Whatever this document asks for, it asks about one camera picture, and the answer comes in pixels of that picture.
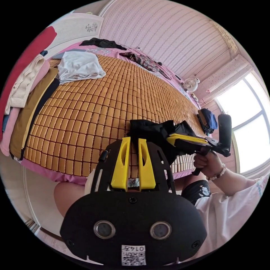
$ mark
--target beige knit sweater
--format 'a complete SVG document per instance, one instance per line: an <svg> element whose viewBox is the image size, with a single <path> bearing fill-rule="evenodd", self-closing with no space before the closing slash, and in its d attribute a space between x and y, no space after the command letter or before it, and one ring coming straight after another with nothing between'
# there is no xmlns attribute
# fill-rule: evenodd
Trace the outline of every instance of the beige knit sweater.
<svg viewBox="0 0 270 270"><path fill-rule="evenodd" d="M39 54L23 70L11 89L11 93L6 104L5 114L10 113L11 107L24 108L30 89L35 78L44 64L44 57Z"/></svg>

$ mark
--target white cloth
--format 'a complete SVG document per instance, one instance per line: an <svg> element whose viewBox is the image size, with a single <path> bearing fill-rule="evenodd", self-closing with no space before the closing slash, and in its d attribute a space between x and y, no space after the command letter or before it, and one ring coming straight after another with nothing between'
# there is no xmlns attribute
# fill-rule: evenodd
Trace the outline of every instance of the white cloth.
<svg viewBox="0 0 270 270"><path fill-rule="evenodd" d="M228 242L246 223L264 192L270 173L256 179L256 183L231 197L213 193L200 198L195 207L200 212L207 230L207 237L190 261L206 255Z"/></svg>
<svg viewBox="0 0 270 270"><path fill-rule="evenodd" d="M24 108L30 89L35 81L35 78L44 64L44 57L39 54L34 60L23 70L15 84L13 85L8 102L5 108L5 114L10 113L11 107Z"/></svg>
<svg viewBox="0 0 270 270"><path fill-rule="evenodd" d="M78 80L98 79L106 75L93 53L66 51L58 65L60 84Z"/></svg>

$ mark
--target yellow plastic part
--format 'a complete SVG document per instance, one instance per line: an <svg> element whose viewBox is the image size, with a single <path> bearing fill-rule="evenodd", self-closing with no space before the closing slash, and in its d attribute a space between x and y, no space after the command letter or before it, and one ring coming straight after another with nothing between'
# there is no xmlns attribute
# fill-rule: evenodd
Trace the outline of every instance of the yellow plastic part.
<svg viewBox="0 0 270 270"><path fill-rule="evenodd" d="M115 164L111 186L127 191L128 169L129 169L130 137L124 137L120 146Z"/></svg>
<svg viewBox="0 0 270 270"><path fill-rule="evenodd" d="M170 135L170 137L167 138L167 141L170 144L174 145L176 139L186 140L186 141L195 142L195 143L208 144L208 141L205 140L204 138L198 138L198 137L193 137L193 136L188 136L188 135L183 135L183 134L172 134Z"/></svg>
<svg viewBox="0 0 270 270"><path fill-rule="evenodd" d="M140 191L143 189L154 189L156 187L156 182L146 140L139 139L138 144Z"/></svg>

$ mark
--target red cloth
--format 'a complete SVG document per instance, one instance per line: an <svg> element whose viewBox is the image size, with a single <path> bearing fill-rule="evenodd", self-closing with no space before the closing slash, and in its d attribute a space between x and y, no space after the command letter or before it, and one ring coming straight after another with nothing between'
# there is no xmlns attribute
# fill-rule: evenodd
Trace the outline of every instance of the red cloth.
<svg viewBox="0 0 270 270"><path fill-rule="evenodd" d="M34 60L34 58L51 45L56 35L57 33L52 26L45 28L25 49L10 72L0 97L0 141L2 141L3 137L2 125L5 108L13 85L19 75Z"/></svg>

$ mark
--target white towel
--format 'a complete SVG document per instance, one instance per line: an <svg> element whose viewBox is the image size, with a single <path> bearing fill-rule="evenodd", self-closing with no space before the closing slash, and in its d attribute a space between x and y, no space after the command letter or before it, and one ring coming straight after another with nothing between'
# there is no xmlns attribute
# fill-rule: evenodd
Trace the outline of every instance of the white towel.
<svg viewBox="0 0 270 270"><path fill-rule="evenodd" d="M34 60L23 70L15 84L13 85L8 102L6 104L5 114L10 113L10 107L24 108L29 92L35 81L35 78L44 64L44 57L39 54Z"/></svg>
<svg viewBox="0 0 270 270"><path fill-rule="evenodd" d="M58 65L60 84L78 80L103 78L106 73L93 53L66 51Z"/></svg>

